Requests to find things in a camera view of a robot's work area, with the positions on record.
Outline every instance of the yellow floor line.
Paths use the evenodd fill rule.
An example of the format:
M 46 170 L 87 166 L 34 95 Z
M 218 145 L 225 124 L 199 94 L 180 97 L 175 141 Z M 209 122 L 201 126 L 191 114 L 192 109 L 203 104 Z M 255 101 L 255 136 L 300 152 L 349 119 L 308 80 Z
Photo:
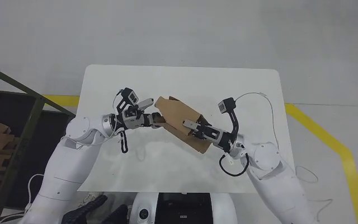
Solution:
M 314 122 L 309 116 L 305 115 L 295 105 L 285 104 L 285 108 L 287 114 L 295 118 L 340 156 L 351 194 L 356 222 L 358 223 L 358 174 L 352 152 L 344 144 L 336 140 L 335 137 Z
M 78 106 L 79 96 L 44 95 L 60 106 Z

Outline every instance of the table top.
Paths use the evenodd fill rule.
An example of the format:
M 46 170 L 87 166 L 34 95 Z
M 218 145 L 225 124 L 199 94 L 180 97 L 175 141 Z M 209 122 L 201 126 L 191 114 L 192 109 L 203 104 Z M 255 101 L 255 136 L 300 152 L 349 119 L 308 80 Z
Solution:
M 139 100 L 173 96 L 202 115 L 213 126 L 232 130 L 228 114 L 218 103 L 248 92 L 262 92 L 270 99 L 280 154 L 294 168 L 284 101 L 277 71 L 270 69 L 192 68 L 155 66 L 88 66 L 84 75 L 77 115 L 113 113 L 119 89 L 129 87 Z M 145 112 L 158 111 L 151 106 Z M 239 133 L 253 143 L 275 142 L 270 104 L 259 95 L 246 95 L 235 109 Z M 163 128 L 126 131 L 129 152 L 122 154 L 120 137 L 104 143 L 81 191 L 102 192 L 212 192 L 255 193 L 246 174 L 233 178 L 219 167 L 223 151 L 210 146 L 200 154 Z M 239 161 L 223 166 L 242 171 Z

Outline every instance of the black metal frame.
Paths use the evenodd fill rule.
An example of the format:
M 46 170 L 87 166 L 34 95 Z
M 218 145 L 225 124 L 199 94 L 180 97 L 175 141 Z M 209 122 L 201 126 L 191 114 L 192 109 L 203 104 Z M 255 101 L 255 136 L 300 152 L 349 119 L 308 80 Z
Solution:
M 27 122 L 25 127 L 20 136 L 20 142 L 17 145 L 14 154 L 11 156 L 10 162 L 8 167 L 6 168 L 5 176 L 3 181 L 0 185 L 0 214 L 2 213 L 3 207 L 5 206 L 7 196 L 10 193 L 11 187 L 13 185 L 14 180 L 16 179 L 18 170 L 20 168 L 23 156 L 29 145 L 32 135 L 35 131 L 37 121 L 39 120 L 40 114 L 44 108 L 45 104 L 48 104 L 57 110 L 67 114 L 70 119 L 74 118 L 76 115 L 71 113 L 70 111 L 66 110 L 65 108 L 59 106 L 58 104 L 52 102 L 51 100 L 45 98 L 43 95 L 38 94 L 34 90 L 26 87 L 25 85 L 19 83 L 18 81 L 14 80 L 13 78 L 7 76 L 6 74 L 0 72 L 0 80 L 3 80 L 10 85 L 18 88 L 19 90 L 27 93 L 30 96 L 33 96 L 36 100 L 32 107 L 31 113 L 27 118 Z

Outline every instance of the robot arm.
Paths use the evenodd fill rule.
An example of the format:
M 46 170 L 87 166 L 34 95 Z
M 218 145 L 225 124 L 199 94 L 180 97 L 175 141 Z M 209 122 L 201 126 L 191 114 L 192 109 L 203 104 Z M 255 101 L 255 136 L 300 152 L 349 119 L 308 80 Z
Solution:
M 245 168 L 235 175 L 222 167 L 221 161 L 225 155 L 220 159 L 219 164 L 230 176 L 240 176 L 247 171 L 259 196 L 282 224 L 317 223 L 295 172 L 280 156 L 277 147 L 271 142 L 251 144 L 243 135 L 238 134 L 235 107 L 233 98 L 223 100 L 219 104 L 220 112 L 230 115 L 234 126 L 231 133 L 190 120 L 185 120 L 183 125 L 192 129 L 193 136 L 211 141 L 214 146 L 221 148 L 234 160 L 240 159 Z
M 123 97 L 118 115 L 77 116 L 68 124 L 66 136 L 48 161 L 41 189 L 20 223 L 61 223 L 73 194 L 90 174 L 102 144 L 120 130 L 155 128 L 153 117 L 158 113 L 144 114 L 153 99 L 137 104 L 138 97 L 129 88 L 118 94 Z

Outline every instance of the cardboard piece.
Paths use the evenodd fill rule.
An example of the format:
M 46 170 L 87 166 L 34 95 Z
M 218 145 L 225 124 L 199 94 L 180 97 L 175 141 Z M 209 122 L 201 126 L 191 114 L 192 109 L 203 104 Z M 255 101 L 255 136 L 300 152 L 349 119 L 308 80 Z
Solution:
M 9 160 L 11 155 L 0 155 L 0 171 L 5 171 L 6 167 L 3 166 L 4 160 Z
M 0 123 L 0 134 L 10 134 L 11 130 L 8 126 Z
M 12 142 L 9 142 L 0 150 L 0 154 L 11 155 L 15 152 L 17 145 L 20 143 L 20 138 L 15 137 Z
M 2 150 L 9 142 L 14 139 L 13 134 L 0 134 L 0 150 Z
M 208 124 L 200 113 L 172 96 L 170 96 L 169 99 L 159 97 L 154 106 L 159 109 L 165 119 L 164 123 L 164 120 L 156 120 L 154 118 L 156 125 L 162 126 L 165 130 L 202 154 L 208 150 L 211 142 L 190 136 L 192 130 L 183 126 L 185 119 Z

